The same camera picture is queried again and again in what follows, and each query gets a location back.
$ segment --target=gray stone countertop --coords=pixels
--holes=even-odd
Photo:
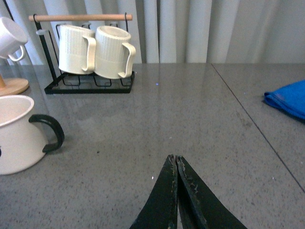
[[[23,94],[66,136],[31,168],[0,176],[1,229],[128,229],[169,154],[183,155],[247,228],[305,228],[305,126],[262,102],[305,78],[305,65],[133,68],[130,94],[46,95],[46,66],[0,66],[3,78],[29,80]]]

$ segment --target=white curtain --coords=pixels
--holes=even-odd
[[[19,63],[47,64],[35,23],[28,16],[128,14],[136,63],[305,63],[304,0],[6,0],[14,20],[26,31],[28,56]],[[0,0],[0,16],[10,17]],[[50,30],[58,52],[55,26]],[[81,26],[82,22],[67,22]],[[91,21],[91,28],[109,21]],[[125,22],[118,22],[125,29]],[[50,39],[46,37],[53,62]]]

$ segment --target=wooden dowel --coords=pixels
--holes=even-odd
[[[132,14],[127,14],[126,19],[132,21]],[[37,22],[41,21],[124,21],[125,14],[79,14],[79,15],[35,15]]]
[[[0,88],[5,88],[5,82],[0,74]]]

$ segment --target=mug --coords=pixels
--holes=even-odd
[[[57,142],[49,144],[42,123]],[[20,172],[36,164],[45,153],[61,147],[64,133],[56,119],[35,114],[34,100],[24,95],[0,97],[0,175]]]
[[[23,29],[13,20],[0,17],[0,57],[10,58],[12,61],[20,61],[25,57],[24,45],[28,42],[28,37]],[[13,54],[21,49],[21,56],[15,58]]]
[[[100,26],[97,28],[94,72],[108,79],[130,77],[135,47],[129,44],[131,35],[120,28]]]
[[[60,26],[59,69],[74,74],[94,70],[95,32],[74,25]]]

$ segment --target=ribbed white mug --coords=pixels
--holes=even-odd
[[[24,45],[28,42],[28,37],[23,29],[13,20],[0,17],[0,57],[10,58],[12,61],[20,61],[25,57]],[[21,49],[21,56],[15,58],[13,54]]]
[[[97,28],[94,72],[108,79],[130,77],[136,54],[131,45],[131,35],[120,28],[100,26]]]
[[[95,32],[74,25],[60,26],[59,69],[74,74],[94,70]]]

